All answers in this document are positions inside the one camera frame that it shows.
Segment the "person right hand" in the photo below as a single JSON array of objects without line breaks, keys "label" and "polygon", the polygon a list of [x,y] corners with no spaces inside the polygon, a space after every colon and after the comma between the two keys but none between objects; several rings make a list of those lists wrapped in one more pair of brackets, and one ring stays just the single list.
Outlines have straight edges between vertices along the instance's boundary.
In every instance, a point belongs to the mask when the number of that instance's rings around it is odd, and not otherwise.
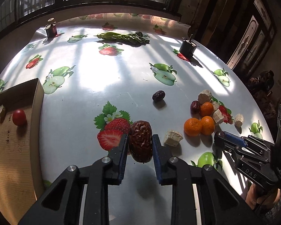
[{"label": "person right hand", "polygon": [[264,193],[259,186],[253,183],[247,192],[245,202],[251,209],[254,209],[257,204],[271,209],[278,203],[280,196],[281,190],[278,188],[269,193]]}]

